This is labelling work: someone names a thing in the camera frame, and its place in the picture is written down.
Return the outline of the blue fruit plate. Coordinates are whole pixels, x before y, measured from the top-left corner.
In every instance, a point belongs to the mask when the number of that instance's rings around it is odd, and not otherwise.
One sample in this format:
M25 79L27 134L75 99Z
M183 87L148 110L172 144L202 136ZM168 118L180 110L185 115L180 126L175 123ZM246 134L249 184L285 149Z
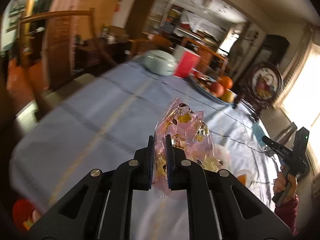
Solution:
M226 102L222 101L220 98L217 98L217 97L213 96L213 94L210 93L210 90L209 90L210 85L212 84L212 82L218 82L219 77L217 78L217 80L214 80L213 78L209 77L206 74L203 74L202 72L199 72L197 70L193 70L189 74L189 79L190 79L191 83L195 86L195 88L197 88L200 93L202 93L204 96L206 96L210 100L213 100L214 102L222 104L222 105L231 105L234 103L234 102L233 103L226 103Z

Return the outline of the blue plaid tablecloth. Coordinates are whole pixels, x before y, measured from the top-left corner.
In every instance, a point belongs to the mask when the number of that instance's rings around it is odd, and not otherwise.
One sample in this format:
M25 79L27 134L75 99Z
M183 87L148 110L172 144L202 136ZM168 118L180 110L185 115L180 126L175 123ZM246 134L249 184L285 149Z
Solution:
M15 148L13 187L39 210L49 207L94 168L113 170L147 145L171 100L203 111L214 142L230 152L231 171L250 170L251 191L270 209L277 161L260 148L248 109L221 105L187 81L121 64L51 111Z

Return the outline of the pale green ceramic pot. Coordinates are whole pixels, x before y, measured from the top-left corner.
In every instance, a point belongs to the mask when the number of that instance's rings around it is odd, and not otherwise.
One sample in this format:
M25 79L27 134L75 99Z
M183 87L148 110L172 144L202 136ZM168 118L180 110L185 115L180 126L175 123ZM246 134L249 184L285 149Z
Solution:
M144 67L160 76L172 76L177 69L174 56L162 50L149 50L143 55Z

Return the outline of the yellow pear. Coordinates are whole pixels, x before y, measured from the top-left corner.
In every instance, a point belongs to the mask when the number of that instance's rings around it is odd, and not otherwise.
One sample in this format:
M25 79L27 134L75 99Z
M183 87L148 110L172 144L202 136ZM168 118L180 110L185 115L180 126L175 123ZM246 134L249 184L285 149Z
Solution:
M233 103L235 98L236 98L236 94L231 90L226 89L220 99L226 103Z

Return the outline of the red apple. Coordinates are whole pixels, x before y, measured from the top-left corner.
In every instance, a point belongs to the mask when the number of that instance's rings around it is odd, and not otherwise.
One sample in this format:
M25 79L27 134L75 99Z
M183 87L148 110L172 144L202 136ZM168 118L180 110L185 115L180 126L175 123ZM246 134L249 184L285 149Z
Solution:
M225 88L223 87L223 85L221 85L218 82L212 82L209 90L210 90L210 93L217 98L220 98L221 96L223 96L225 92Z

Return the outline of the red card box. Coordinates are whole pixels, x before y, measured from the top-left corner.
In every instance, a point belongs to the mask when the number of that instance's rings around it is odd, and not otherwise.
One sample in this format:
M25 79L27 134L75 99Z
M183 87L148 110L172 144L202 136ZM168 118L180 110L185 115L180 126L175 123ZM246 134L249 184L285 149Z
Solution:
M200 56L193 51L182 46L176 46L173 56L177 62L177 68L174 71L174 76L186 78L190 71L199 64Z

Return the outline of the blue face mask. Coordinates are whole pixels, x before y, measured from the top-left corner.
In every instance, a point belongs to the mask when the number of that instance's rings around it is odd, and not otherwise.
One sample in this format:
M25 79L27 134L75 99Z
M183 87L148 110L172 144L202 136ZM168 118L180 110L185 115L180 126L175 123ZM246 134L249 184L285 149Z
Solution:
M253 134L254 134L259 146L261 148L265 148L266 144L262 140L262 137L265 136L265 133L264 133L264 130L262 129L262 127L257 122L254 122L253 126L252 126L252 131L253 131Z

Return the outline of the pink floral plastic bag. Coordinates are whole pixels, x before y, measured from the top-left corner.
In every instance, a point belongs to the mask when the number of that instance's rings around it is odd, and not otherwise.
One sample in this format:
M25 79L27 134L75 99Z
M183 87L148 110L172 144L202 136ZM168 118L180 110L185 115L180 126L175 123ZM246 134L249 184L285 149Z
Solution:
M175 148L184 150L187 159L198 163L205 170L216 172L228 166L212 138L203 111L192 111L181 98L174 98L167 106L155 129L155 168L153 186L161 198L170 194L167 178L165 136L171 136Z

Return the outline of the orange fruit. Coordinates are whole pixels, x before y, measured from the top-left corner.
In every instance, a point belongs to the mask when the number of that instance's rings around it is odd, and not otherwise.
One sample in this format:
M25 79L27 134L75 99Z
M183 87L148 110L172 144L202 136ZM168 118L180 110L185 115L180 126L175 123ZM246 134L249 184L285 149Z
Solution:
M228 76L219 77L218 83L220 83L224 89L232 89L233 87L233 80Z

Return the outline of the round embroidered table screen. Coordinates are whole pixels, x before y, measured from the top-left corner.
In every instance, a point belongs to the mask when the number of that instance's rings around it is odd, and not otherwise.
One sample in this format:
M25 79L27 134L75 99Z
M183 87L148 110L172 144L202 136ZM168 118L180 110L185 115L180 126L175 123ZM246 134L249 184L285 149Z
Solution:
M282 85L283 78L275 65L269 62L257 64L240 86L233 108L238 108L242 102L251 111L252 118L259 120L261 112L279 95Z

